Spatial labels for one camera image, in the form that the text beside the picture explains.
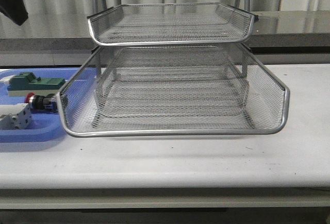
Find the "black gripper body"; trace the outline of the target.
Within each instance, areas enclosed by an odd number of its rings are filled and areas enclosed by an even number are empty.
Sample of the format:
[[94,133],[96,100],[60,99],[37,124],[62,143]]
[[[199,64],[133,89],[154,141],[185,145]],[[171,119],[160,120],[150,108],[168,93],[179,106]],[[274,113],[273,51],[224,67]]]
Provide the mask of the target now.
[[1,13],[18,26],[28,19],[23,0],[1,0]]

